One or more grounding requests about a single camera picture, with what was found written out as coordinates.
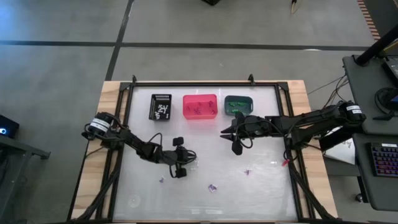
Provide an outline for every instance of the green object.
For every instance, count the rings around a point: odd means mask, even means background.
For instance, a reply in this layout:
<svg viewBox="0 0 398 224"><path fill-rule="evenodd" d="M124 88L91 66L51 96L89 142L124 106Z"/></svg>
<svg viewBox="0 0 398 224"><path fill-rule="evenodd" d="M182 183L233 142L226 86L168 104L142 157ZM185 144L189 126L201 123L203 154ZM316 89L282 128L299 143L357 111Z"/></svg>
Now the green object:
<svg viewBox="0 0 398 224"><path fill-rule="evenodd" d="M253 99L248 96L226 96L224 100L225 114L234 116L240 111L244 115L253 112Z"/></svg>

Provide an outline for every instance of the gray floor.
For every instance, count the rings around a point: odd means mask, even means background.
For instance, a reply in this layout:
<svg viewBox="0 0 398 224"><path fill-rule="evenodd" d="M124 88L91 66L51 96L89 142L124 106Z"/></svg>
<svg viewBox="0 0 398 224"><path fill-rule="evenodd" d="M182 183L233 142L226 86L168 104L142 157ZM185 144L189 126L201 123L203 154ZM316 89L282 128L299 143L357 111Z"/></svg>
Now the gray floor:
<svg viewBox="0 0 398 224"><path fill-rule="evenodd" d="M136 0L125 42L218 44L371 45L356 0L290 1ZM114 42L127 0L0 0L0 40ZM64 221L112 47L0 46L0 114L21 124L18 140L52 152L34 159L18 195L15 217L30 223ZM342 57L360 52L238 49L122 48L113 80L303 79L310 92L344 73ZM309 95L321 108L335 82ZM348 85L340 91L352 99ZM391 221L397 213L373 211L352 201L355 181L331 177L339 216Z"/></svg>
<svg viewBox="0 0 398 224"><path fill-rule="evenodd" d="M349 45L373 42L356 0L135 1L125 42Z"/></svg>

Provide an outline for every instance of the wooden table frame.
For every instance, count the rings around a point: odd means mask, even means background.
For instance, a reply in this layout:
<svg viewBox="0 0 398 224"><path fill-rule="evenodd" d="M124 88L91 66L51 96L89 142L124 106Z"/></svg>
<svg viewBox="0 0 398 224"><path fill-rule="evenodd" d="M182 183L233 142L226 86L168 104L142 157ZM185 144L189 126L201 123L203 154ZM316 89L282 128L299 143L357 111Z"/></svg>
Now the wooden table frame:
<svg viewBox="0 0 398 224"><path fill-rule="evenodd" d="M101 92L101 98L99 99L98 110L101 112L108 112L111 114L115 113L115 110L120 111L120 119L124 121L125 111L129 111L129 105L127 104L128 100L128 91L120 91L121 83L124 83L124 87L128 87L131 82L105 82L103 85L103 89ZM285 115L301 114L308 113L311 111L307 92L305 91L305 85L302 80L294 80L294 81L256 81L256 83L250 81L194 81L194 82L136 82L138 86L192 86L194 84L201 86L251 86L251 85L265 85L270 84L270 86L278 86L279 89L277 92L277 101L281 102L281 106L279 106L280 113L284 113ZM121 92L122 100L121 106L117 108L118 101L118 93ZM87 152L90 153L95 149L100 147L100 141L95 140L89 143L87 147ZM312 141L311 144L318 145L317 141ZM95 198L99 189L101 188L101 180L103 179L104 167L106 164L106 158L109 157L110 151L106 152L105 150L97 152L90 156L90 159L85 161L82 164L81 174L78 181L78 185L76 186L75 196L72 200L70 213L68 219L76 218L80 216L87 206L90 205L92 200ZM115 163L117 152L113 152L112 160L108 158L108 165L110 168L113 168ZM310 147L304 149L302 154L298 154L299 160L296 161L297 170L301 173L304 179L309 184L311 191L314 193L316 198L320 201L320 203L326 208L326 210L337 217L335 203L333 200L333 196L331 194L331 189L326 173L325 164L323 162L322 153L318 149L312 149ZM297 186L297 184L293 185L294 188L298 190L298 197L300 201L300 205L296 204L296 210L302 212L304 218L315 218L319 217L319 215L313 212L312 207L307 206L307 198L304 196L301 188ZM102 207L101 216L93 216L92 218L101 218L102 215L111 215L108 214L109 204L112 203L110 200L111 192L115 192L115 190L109 190L107 196L104 200L104 207ZM145 222L140 220L134 220L129 222Z"/></svg>

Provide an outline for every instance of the rgb keyboard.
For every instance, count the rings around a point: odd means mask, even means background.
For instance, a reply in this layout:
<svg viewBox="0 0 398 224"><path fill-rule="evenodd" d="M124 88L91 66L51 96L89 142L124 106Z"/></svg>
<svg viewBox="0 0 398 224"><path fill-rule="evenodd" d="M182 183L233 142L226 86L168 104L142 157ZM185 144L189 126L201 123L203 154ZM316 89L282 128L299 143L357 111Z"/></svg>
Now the rgb keyboard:
<svg viewBox="0 0 398 224"><path fill-rule="evenodd" d="M375 176L398 177L398 147L396 144L369 143Z"/></svg>

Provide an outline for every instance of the purple object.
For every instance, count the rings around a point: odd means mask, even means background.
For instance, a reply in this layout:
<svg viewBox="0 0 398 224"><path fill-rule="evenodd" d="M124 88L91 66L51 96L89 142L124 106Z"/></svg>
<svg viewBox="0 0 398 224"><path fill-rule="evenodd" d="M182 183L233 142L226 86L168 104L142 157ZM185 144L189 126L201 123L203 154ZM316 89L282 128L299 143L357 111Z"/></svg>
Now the purple object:
<svg viewBox="0 0 398 224"><path fill-rule="evenodd" d="M213 184L210 184L208 188L209 188L211 193L213 193L213 192L215 192L217 190L217 186L215 186Z"/></svg>

